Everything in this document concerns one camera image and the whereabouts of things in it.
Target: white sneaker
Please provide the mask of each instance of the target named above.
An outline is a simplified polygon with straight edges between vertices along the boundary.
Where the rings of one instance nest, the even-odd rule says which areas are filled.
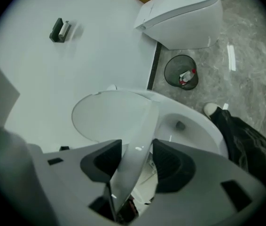
[[[207,103],[207,104],[204,105],[204,107],[203,107],[204,114],[205,114],[209,119],[211,119],[210,116],[211,116],[213,113],[216,112],[216,110],[217,110],[218,107],[219,107],[219,106],[218,106],[217,104],[215,104],[215,103]]]

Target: toilet bowl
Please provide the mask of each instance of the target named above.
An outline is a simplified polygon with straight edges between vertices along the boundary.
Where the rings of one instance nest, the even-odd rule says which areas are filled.
[[[150,0],[134,27],[168,49],[206,48],[219,37],[221,0]]]
[[[122,139],[122,160],[110,181],[116,211],[130,194],[140,191],[135,185],[154,138],[228,158],[224,138],[209,119],[150,90],[118,89],[89,95],[74,107],[72,121],[82,136],[95,143]]]

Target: toilet paper holder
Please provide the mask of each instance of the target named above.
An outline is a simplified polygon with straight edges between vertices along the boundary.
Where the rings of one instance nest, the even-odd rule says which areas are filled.
[[[64,43],[65,38],[68,34],[68,31],[71,27],[71,25],[68,23],[69,21],[66,21],[63,23],[61,18],[58,18],[52,32],[49,35],[49,38],[51,39],[52,42],[56,43]]]

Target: marble floor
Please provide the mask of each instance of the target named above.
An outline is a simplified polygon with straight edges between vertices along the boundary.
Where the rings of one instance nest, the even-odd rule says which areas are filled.
[[[161,48],[153,90],[199,112],[207,102],[228,104],[238,116],[266,136],[266,11],[259,0],[221,0],[223,25],[219,40],[204,49]],[[227,46],[235,49],[236,71],[229,70]],[[196,64],[199,84],[190,91],[164,79],[167,62],[189,55]]]

